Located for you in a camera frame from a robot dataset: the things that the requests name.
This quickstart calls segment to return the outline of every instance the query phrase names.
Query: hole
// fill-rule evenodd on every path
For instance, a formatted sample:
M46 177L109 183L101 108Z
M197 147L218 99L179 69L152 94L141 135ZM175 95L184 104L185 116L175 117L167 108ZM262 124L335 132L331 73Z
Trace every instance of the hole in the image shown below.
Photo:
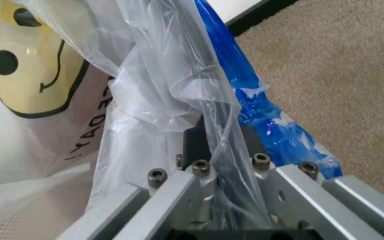
M207 165L207 162L205 160L201 160L201 161L196 162L196 165L198 167L205 167Z
M287 199L283 191L278 191L278 198L281 202L285 202Z
M152 177L158 177L158 176L161 176L163 175L163 172L160 171L160 170L155 170L151 173Z
M19 61L16 55L7 50L0 50L0 75L10 75L17 70Z
M14 12L14 20L20 26L25 27L39 27L41 23L39 23L32 13L26 8L19 8Z
M302 166L308 170L316 170L317 169L314 164L307 163L307 162L302 163Z
M270 236L270 240L293 240L293 238L286 232L277 231Z
M307 222L305 220L301 220L297 224L297 229L298 230L309 230L309 229L314 229L314 228L312 227L312 225L309 224L309 222Z
M259 159L259 160L266 160L266 156L263 155L263 154L258 154L256 157L257 157L257 159Z

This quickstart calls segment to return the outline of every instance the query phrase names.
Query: metal bracket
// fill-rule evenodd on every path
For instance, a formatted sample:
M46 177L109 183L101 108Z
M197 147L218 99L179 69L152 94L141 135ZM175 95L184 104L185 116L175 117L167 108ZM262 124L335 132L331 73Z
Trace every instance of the metal bracket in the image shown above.
M287 227L311 225L324 239L384 239L295 165L258 181L269 213Z

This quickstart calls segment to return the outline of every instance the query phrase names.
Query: white wall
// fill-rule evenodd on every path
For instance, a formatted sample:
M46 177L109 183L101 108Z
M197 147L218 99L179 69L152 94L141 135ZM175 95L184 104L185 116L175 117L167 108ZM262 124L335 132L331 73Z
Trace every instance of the white wall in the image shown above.
M242 14L249 8L258 4L262 0L207 0L221 17L223 22L227 23L236 16Z

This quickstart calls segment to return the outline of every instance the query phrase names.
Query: black plastic part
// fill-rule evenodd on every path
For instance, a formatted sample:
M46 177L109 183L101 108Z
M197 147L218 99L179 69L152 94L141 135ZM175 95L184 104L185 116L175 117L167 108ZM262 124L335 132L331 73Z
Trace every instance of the black plastic part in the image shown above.
M252 126L241 126L241 132L247 145L248 154L252 158L255 154L267 154L265 147L257 135L256 130Z
M257 153L266 154L265 147L260 142L259 136L252 126L241 126L241 132L244 136L250 158ZM204 116L201 116L198 123L183 133L183 166L185 170L194 161L204 159L210 161L212 153L210 152L207 140L206 126Z
M201 116L194 127L183 133L183 170L196 160L210 161L211 157L204 116Z
M172 230L166 240L321 240L313 229L271 229L271 230Z

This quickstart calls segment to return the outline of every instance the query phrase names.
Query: black dot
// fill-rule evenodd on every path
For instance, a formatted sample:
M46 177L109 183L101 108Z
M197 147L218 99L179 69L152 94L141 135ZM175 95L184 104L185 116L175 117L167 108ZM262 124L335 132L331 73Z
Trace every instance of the black dot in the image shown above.
M19 66L16 55L7 50L0 50L0 75L10 75Z
M26 8L19 8L14 12L14 20L20 26L25 27L39 27L41 23L39 23L32 13Z

